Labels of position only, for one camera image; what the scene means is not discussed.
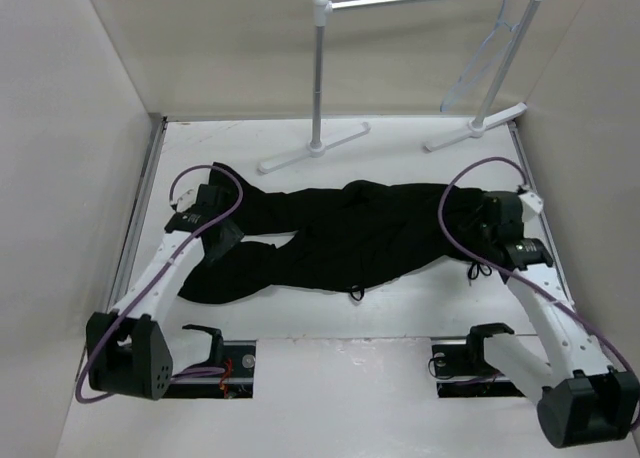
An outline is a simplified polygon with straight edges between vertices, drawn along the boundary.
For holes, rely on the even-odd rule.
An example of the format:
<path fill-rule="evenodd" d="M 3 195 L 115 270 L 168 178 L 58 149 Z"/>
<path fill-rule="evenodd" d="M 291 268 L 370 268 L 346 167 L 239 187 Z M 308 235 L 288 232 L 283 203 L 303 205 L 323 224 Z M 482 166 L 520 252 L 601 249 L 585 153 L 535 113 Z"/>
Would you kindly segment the black trousers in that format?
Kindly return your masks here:
<path fill-rule="evenodd" d="M 264 192 L 223 163 L 209 176 L 216 185 L 231 179 L 244 191 L 231 218 L 247 239 L 191 272 L 179 292 L 190 302 L 226 304 L 270 285 L 360 292 L 441 257 L 464 261 L 467 251 L 498 263 L 476 231 L 478 188 L 359 180 L 341 189 Z"/>

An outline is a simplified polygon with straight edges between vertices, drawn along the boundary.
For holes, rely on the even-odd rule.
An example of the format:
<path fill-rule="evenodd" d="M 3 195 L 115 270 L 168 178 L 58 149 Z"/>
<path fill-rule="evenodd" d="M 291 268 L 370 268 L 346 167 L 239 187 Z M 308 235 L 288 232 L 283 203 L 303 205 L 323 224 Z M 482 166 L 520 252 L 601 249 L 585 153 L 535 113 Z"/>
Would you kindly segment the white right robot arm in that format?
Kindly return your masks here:
<path fill-rule="evenodd" d="M 503 283 L 519 301 L 546 353 L 539 358 L 503 325 L 464 348 L 464 362 L 483 374 L 495 368 L 536 407 L 540 428 L 556 448 L 624 439 L 632 428 L 639 381 L 618 371 L 573 315 L 554 260 L 524 235 L 542 199 L 532 191 L 487 192 L 479 238 L 497 258 Z"/>

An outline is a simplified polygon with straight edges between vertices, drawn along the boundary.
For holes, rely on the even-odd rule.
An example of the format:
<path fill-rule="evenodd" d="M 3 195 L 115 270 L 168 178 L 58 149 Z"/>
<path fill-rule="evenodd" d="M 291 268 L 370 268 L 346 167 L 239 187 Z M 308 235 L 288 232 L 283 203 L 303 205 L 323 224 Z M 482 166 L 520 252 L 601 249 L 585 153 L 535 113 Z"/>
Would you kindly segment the white metal clothes rack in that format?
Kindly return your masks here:
<path fill-rule="evenodd" d="M 515 38 L 484 78 L 449 111 L 440 103 L 491 31 L 502 0 L 307 0 L 313 61 L 305 87 L 309 123 L 261 160 L 269 174 L 309 158 L 320 158 L 372 131 L 374 116 L 439 115 L 454 119 L 451 130 L 420 134 L 433 152 L 481 138 L 522 116 L 519 98 L 498 95 L 543 0 L 510 0 L 521 20 Z"/>

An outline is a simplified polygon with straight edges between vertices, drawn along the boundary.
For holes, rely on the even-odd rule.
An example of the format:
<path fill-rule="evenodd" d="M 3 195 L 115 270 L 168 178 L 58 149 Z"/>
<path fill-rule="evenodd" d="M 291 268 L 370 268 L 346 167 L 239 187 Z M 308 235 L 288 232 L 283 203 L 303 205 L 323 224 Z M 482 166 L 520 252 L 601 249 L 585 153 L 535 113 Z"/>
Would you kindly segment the left aluminium table rail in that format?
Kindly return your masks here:
<path fill-rule="evenodd" d="M 115 277 L 107 298 L 105 309 L 108 310 L 128 289 L 144 225 L 146 212 L 157 173 L 162 145 L 167 126 L 167 117 L 152 113 L 151 133 L 139 176 L 134 197 L 133 208 L 129 217 L 125 241 L 121 249 Z"/>

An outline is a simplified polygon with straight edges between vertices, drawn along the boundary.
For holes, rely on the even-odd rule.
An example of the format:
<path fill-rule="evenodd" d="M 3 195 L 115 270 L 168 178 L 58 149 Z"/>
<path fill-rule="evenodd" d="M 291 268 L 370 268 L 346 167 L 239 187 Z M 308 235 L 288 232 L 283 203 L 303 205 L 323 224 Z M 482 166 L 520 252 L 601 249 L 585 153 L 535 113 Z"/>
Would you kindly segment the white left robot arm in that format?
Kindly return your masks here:
<path fill-rule="evenodd" d="M 191 272 L 241 240 L 230 217 L 243 198 L 240 182 L 231 179 L 202 184 L 172 202 L 174 213 L 147 267 L 119 301 L 86 324 L 78 402 L 114 395 L 156 401 L 179 381 L 226 372 L 219 329 L 194 323 L 172 328 L 166 320 Z"/>

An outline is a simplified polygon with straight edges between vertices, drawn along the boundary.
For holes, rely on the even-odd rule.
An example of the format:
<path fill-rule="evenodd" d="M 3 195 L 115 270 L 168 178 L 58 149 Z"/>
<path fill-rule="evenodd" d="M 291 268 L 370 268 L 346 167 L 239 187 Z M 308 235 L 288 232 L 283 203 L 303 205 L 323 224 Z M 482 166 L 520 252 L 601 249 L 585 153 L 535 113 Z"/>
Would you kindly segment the light blue clothes hanger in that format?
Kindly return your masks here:
<path fill-rule="evenodd" d="M 504 55 L 515 38 L 521 20 L 511 17 L 510 0 L 502 0 L 498 15 L 489 34 L 484 38 L 472 58 L 440 103 L 440 112 L 449 111 L 459 100 L 472 91 L 490 69 Z"/>

